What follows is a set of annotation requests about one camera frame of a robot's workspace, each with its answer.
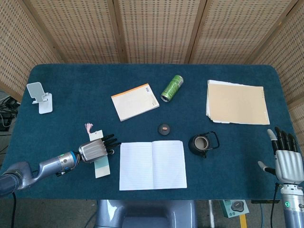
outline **blue tablecloth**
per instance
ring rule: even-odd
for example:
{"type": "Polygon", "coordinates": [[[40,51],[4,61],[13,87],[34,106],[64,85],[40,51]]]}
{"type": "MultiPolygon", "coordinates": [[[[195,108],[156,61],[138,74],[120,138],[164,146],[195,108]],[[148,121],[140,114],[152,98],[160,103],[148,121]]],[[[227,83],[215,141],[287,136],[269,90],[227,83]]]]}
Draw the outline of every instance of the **blue tablecloth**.
{"type": "Polygon", "coordinates": [[[38,163],[89,141],[84,123],[93,131],[115,133],[120,142],[181,140],[184,143],[186,189],[119,191],[119,149],[109,157],[111,175],[95,179],[94,165],[81,163],[74,171],[55,175],[19,191],[26,198],[205,200],[271,199],[276,178],[264,173],[257,161],[274,166],[267,129],[276,125],[293,133],[292,123],[276,71],[262,65],[92,65],[48,64],[36,66],[28,82],[39,81],[53,95],[53,112],[39,114],[25,91],[2,172],[14,162],[38,163]],[[173,100],[160,94],[179,74],[184,84],[173,100]],[[263,86],[271,125],[219,124],[206,115],[207,80],[263,86]],[[111,95],[149,83],[160,107],[120,122],[111,95]],[[157,132],[161,123],[171,133],[157,132]],[[207,158],[188,149],[191,136],[216,131],[221,146],[207,158]]]}

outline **robotic arm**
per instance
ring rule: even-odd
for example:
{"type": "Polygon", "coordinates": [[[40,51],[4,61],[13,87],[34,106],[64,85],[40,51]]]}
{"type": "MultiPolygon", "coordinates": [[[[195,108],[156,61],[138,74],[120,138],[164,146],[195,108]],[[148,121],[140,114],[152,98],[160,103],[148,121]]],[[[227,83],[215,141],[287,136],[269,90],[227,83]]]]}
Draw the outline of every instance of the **robotic arm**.
{"type": "Polygon", "coordinates": [[[258,165],[283,184],[281,194],[286,227],[301,228],[304,227],[304,194],[298,184],[304,181],[302,156],[297,152],[296,141],[291,134],[280,131],[278,127],[275,131],[277,137],[273,131],[267,130],[274,150],[275,169],[261,161],[258,165]]]}
{"type": "Polygon", "coordinates": [[[117,139],[110,139],[114,135],[108,135],[102,139],[87,142],[79,147],[77,152],[67,152],[55,158],[39,163],[38,174],[33,176],[31,167],[27,161],[11,165],[0,176],[0,197],[13,193],[16,190],[30,188],[39,180],[52,174],[61,176],[73,170],[80,161],[92,163],[109,154],[113,154],[113,148],[120,145],[114,143],[117,139]]]}

